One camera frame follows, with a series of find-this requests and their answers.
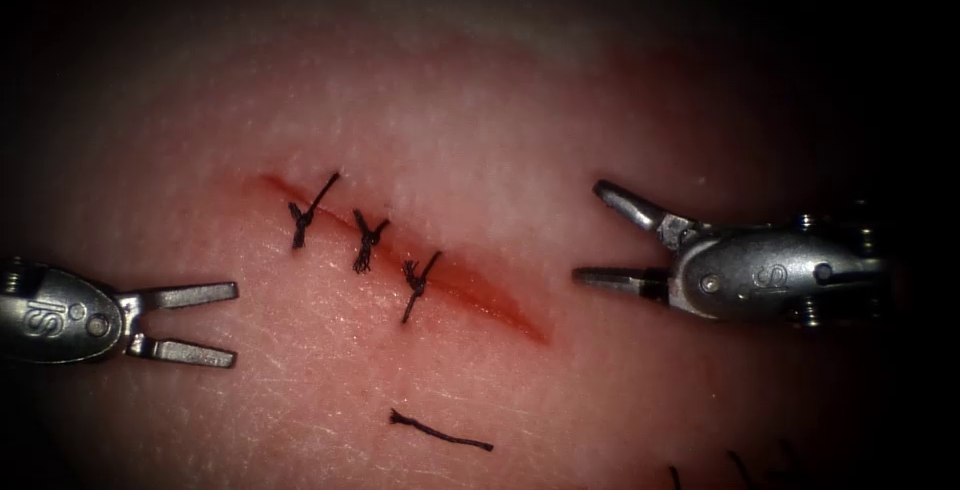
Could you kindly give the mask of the left arm needle driver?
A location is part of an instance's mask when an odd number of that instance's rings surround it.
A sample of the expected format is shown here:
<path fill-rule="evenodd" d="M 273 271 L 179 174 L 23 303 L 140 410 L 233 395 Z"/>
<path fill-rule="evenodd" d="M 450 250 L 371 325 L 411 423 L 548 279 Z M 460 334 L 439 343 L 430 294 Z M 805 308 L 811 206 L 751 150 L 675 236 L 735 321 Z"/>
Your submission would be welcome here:
<path fill-rule="evenodd" d="M 20 257 L 1 261 L 1 357 L 34 364 L 94 360 L 121 339 L 120 308 L 70 271 Z"/>

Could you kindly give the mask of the left arm needle driver jaw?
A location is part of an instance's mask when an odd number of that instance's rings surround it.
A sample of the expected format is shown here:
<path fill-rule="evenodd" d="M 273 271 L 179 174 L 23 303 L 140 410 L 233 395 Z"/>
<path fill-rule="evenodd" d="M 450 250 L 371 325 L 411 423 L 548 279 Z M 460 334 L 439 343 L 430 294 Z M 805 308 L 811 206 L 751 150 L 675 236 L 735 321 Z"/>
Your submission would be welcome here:
<path fill-rule="evenodd" d="M 144 334 L 135 335 L 125 353 L 142 359 L 220 369 L 232 368 L 237 357 L 228 350 L 176 339 L 154 339 Z"/>
<path fill-rule="evenodd" d="M 236 299 L 236 282 L 217 282 L 165 287 L 141 288 L 117 292 L 117 303 L 123 317 L 124 334 L 136 334 L 139 319 L 157 309 L 178 309 Z"/>

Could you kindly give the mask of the right arm needle driver jaw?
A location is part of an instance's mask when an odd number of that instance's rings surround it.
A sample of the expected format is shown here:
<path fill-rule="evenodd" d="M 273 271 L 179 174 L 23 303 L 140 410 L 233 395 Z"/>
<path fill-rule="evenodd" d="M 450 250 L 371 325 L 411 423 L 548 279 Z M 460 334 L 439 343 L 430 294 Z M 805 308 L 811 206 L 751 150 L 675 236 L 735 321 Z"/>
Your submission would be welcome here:
<path fill-rule="evenodd" d="M 578 267 L 572 280 L 580 285 L 617 291 L 653 301 L 667 301 L 670 271 L 665 268 Z"/>
<path fill-rule="evenodd" d="M 677 215 L 606 179 L 593 185 L 593 193 L 609 208 L 640 229 L 653 233 L 669 250 L 679 250 L 698 231 L 698 222 Z"/>

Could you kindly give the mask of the right arm needle driver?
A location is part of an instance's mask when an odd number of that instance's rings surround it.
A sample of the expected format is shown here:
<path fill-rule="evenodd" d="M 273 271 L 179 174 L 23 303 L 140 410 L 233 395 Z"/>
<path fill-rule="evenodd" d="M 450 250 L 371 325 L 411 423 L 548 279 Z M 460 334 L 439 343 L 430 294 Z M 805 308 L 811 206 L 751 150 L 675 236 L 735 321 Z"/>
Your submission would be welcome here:
<path fill-rule="evenodd" d="M 659 239 L 675 253 L 667 303 L 708 320 L 818 327 L 877 318 L 893 305 L 882 232 L 863 217 L 730 226 L 666 213 Z"/>

